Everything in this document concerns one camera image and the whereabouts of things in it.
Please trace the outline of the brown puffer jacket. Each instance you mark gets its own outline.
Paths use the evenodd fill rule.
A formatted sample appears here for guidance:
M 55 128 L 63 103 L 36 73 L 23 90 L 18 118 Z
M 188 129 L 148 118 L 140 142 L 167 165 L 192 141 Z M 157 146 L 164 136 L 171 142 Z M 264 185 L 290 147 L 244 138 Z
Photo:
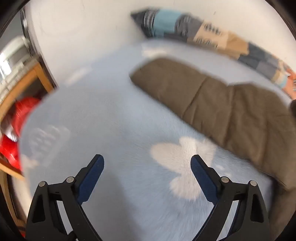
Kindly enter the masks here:
M 274 92 L 226 84 L 166 58 L 140 66 L 130 79 L 223 149 L 295 188 L 295 117 Z

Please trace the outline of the red bag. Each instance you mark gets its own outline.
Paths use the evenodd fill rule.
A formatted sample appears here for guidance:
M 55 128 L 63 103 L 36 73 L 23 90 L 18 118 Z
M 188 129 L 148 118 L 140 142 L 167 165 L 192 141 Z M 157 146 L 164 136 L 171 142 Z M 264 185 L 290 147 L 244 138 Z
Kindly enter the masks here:
M 40 100 L 34 97 L 25 97 L 16 101 L 12 115 L 4 118 L 1 133 L 1 154 L 8 160 L 8 163 L 21 171 L 21 163 L 18 152 L 18 141 L 21 137 L 22 128 L 31 114 L 37 107 Z

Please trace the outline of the light blue cloud bedsheet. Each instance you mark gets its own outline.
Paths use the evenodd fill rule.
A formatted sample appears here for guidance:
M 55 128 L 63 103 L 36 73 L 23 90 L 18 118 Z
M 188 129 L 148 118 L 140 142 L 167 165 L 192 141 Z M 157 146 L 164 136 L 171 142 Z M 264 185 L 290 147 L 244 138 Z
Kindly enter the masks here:
M 105 165 L 83 209 L 103 240 L 192 240 L 213 205 L 190 168 L 198 154 L 221 176 L 258 183 L 271 205 L 272 180 L 196 132 L 130 80 L 158 57 L 184 62 L 227 83 L 251 82 L 290 99 L 250 68 L 213 52 L 165 40 L 115 51 L 59 83 L 30 115 L 20 153 L 31 193 L 41 181 L 75 176 L 96 154 Z

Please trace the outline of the patchwork folded quilt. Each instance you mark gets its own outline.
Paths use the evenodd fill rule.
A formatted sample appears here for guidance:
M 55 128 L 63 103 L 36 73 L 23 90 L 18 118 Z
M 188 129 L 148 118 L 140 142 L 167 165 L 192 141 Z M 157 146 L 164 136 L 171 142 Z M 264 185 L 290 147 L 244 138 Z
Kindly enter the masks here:
M 260 73 L 295 99 L 295 72 L 265 49 L 210 22 L 170 9 L 147 8 L 130 16 L 148 38 L 168 38 L 229 56 Z

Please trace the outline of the wooden shelf frame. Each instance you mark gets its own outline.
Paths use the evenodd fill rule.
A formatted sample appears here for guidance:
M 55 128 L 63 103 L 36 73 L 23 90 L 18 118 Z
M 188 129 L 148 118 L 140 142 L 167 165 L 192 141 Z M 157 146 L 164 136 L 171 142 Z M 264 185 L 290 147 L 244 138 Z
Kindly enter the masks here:
M 38 62 L 29 68 L 24 74 L 17 78 L 17 83 L 9 90 L 8 94 L 1 102 L 1 120 L 9 112 L 10 108 L 14 104 L 15 100 L 27 90 L 27 88 L 36 80 L 39 80 L 43 85 L 46 92 L 54 90 L 53 83 L 49 80 L 49 76 L 46 74 L 41 64 Z M 24 180 L 22 172 L 13 167 L 4 155 L 1 155 L 1 194 L 4 199 L 1 201 L 1 207 L 8 208 L 9 214 L 12 217 L 13 223 L 17 226 L 21 232 L 25 231 L 26 222 L 19 219 L 16 215 L 14 202 L 11 197 L 11 193 L 8 185 L 8 175 Z

